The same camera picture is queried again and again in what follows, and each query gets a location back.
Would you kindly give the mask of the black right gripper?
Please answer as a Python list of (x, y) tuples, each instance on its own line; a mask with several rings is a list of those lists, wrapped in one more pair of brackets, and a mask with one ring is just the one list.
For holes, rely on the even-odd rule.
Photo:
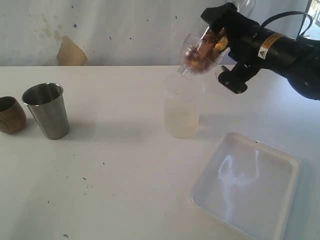
[(217, 7), (208, 7), (201, 14), (201, 19), (208, 24), (213, 33), (219, 33), (224, 27), (229, 40), (229, 56), (236, 61), (232, 70), (217, 68), (218, 82), (234, 94), (242, 94), (248, 86), (242, 80), (250, 80), (261, 69), (255, 63), (253, 41), (258, 35), (260, 25), (239, 12), (234, 3), (227, 2)]

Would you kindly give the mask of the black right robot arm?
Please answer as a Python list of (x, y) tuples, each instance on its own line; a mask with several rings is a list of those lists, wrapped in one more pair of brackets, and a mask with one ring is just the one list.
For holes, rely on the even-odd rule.
[(231, 70), (222, 67), (217, 75), (219, 83), (241, 94), (248, 88), (247, 81), (266, 69), (286, 78), (301, 96), (319, 100), (320, 49), (265, 27), (278, 18), (295, 14), (296, 11), (284, 12), (259, 24), (239, 13), (231, 2), (206, 8), (201, 14), (202, 20), (215, 34), (224, 30), (229, 56), (236, 61)]

